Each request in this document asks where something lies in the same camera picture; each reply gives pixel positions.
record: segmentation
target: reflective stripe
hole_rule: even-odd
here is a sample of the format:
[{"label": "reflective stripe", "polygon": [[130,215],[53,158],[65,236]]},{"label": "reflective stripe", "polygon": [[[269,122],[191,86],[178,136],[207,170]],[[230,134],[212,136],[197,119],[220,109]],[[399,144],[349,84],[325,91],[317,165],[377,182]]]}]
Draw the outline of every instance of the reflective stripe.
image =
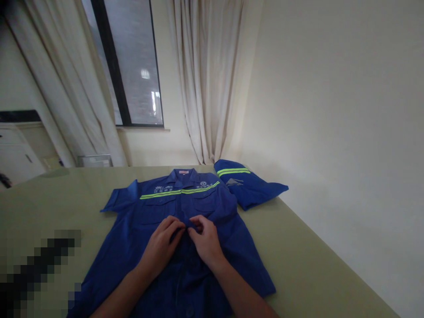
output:
[{"label": "reflective stripe", "polygon": [[231,173],[250,173],[250,171],[249,169],[246,169],[246,168],[239,168],[239,169],[222,169],[217,172],[218,177],[224,174],[231,174]]},{"label": "reflective stripe", "polygon": [[221,172],[225,172],[225,171],[239,171],[239,170],[245,170],[245,171],[249,171],[249,169],[247,168],[230,168],[230,169],[222,169],[216,172],[217,175],[220,175]]},{"label": "reflective stripe", "polygon": [[152,199],[155,197],[165,197],[165,196],[169,196],[169,195],[175,195],[175,194],[192,194],[192,193],[197,193],[197,192],[204,192],[204,191],[208,191],[209,189],[215,188],[217,185],[219,185],[219,181],[217,181],[214,185],[210,185],[209,187],[206,188],[197,188],[197,189],[190,189],[190,190],[175,190],[175,191],[169,191],[169,192],[160,192],[160,193],[153,193],[153,194],[146,194],[140,197],[140,200],[145,200],[145,199]]}]

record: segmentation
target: white curtain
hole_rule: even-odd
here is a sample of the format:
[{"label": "white curtain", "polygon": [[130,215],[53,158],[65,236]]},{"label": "white curtain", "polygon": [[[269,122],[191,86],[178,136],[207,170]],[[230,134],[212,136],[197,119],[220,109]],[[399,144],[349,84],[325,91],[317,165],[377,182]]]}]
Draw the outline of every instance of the white curtain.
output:
[{"label": "white curtain", "polygon": [[185,119],[201,164],[219,160],[231,111],[243,0],[168,0]]},{"label": "white curtain", "polygon": [[114,166],[127,166],[81,1],[19,0],[7,21],[46,101],[37,111],[50,119],[44,125],[65,166],[106,153]]}]

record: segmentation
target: window sill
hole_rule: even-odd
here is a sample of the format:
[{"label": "window sill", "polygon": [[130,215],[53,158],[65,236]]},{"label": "window sill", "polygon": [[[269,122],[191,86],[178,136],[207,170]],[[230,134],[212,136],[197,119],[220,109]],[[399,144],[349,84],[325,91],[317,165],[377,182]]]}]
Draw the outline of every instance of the window sill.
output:
[{"label": "window sill", "polygon": [[123,126],[117,126],[116,129],[118,131],[144,131],[144,132],[163,132],[163,133],[169,133],[171,130],[163,127],[123,127]]}]

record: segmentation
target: blue work shirt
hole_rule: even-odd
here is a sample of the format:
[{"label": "blue work shirt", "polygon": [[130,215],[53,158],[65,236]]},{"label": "blue work shirt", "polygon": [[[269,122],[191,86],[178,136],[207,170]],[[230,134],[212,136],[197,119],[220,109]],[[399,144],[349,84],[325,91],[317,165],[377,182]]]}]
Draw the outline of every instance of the blue work shirt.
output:
[{"label": "blue work shirt", "polygon": [[[175,169],[169,176],[115,189],[104,211],[118,213],[68,317],[88,317],[140,261],[150,236],[169,215],[187,227],[203,215],[217,228],[222,251],[246,282],[262,297],[275,287],[237,213],[237,200],[214,174]],[[226,317],[230,305],[187,232],[166,268],[141,296],[130,317]]]},{"label": "blue work shirt", "polygon": [[245,211],[288,190],[288,186],[281,183],[262,180],[244,165],[235,161],[220,159],[215,163],[214,168]]}]

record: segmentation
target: table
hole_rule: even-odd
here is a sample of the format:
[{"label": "table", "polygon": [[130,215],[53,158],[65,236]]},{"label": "table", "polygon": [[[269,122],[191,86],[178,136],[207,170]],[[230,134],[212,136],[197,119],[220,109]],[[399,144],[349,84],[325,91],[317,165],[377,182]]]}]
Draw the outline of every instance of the table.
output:
[{"label": "table", "polygon": [[[115,213],[99,213],[112,190],[174,168],[214,172],[213,166],[62,168],[0,193],[2,282],[46,239],[63,230],[80,233],[80,247],[70,249],[26,301],[28,317],[66,316],[68,296],[115,221]],[[266,300],[281,317],[398,317],[281,199],[238,212],[277,290]]]}]

